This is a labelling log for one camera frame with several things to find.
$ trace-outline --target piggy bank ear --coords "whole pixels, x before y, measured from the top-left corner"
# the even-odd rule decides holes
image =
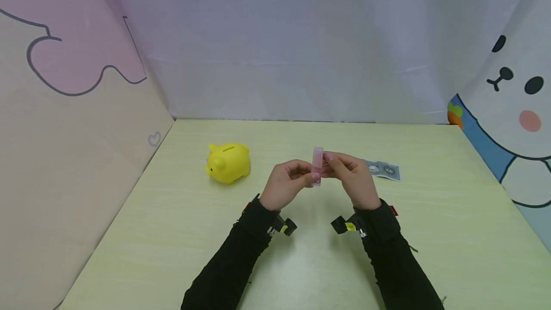
[[[215,158],[214,159],[214,165],[218,170],[224,170],[226,166],[226,162],[222,158]]]

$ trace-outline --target banknote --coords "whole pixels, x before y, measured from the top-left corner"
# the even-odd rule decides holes
[[[401,181],[400,166],[389,164],[383,161],[368,161],[364,160],[369,166],[369,172],[376,177],[385,177],[395,181]]]

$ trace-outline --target left hand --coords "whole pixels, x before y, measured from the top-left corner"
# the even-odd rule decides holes
[[[302,188],[311,188],[320,179],[319,174],[311,172],[312,164],[301,160],[276,165],[258,199],[260,204],[268,211],[279,211],[289,205]]]

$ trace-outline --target black sleeve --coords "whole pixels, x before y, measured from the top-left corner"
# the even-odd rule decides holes
[[[181,310],[236,309],[258,256],[268,247],[268,230],[278,214],[255,198],[186,291]]]
[[[442,301],[400,233],[394,213],[381,202],[376,210],[355,211],[367,234],[362,238],[364,249],[387,310],[443,310]]]

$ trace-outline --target bunny eye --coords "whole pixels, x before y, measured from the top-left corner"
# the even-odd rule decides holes
[[[534,93],[539,92],[541,88],[543,88],[543,78],[538,76],[530,78],[529,81],[526,82],[524,91],[529,95],[534,95]]]
[[[501,50],[501,48],[503,48],[503,46],[505,45],[505,42],[507,41],[507,38],[505,37],[505,35],[501,35],[498,39],[497,39],[497,42],[496,44],[494,45],[494,48],[492,48],[492,52],[493,53],[497,53]]]

